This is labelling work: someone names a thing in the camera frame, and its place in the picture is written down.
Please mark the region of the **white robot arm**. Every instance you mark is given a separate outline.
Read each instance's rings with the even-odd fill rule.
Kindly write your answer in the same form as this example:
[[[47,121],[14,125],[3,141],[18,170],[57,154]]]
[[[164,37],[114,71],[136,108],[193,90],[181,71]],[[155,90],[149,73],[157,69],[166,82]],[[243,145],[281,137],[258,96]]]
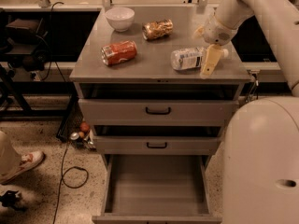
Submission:
[[[299,224],[299,10],[289,0],[222,0],[197,34],[210,46],[256,17],[292,93],[247,103],[224,139],[221,224]]]

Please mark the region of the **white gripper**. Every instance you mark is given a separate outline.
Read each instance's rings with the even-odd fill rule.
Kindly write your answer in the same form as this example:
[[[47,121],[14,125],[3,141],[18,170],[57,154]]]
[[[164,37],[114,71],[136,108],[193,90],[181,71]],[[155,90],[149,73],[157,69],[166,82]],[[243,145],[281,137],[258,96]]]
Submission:
[[[192,35],[193,38],[203,37],[207,43],[211,44],[206,49],[204,60],[201,65],[201,78],[208,78],[212,75],[222,56],[221,46],[228,44],[236,33],[237,29],[230,29],[222,25],[217,20],[214,13],[209,15],[204,27],[199,26],[194,31]]]

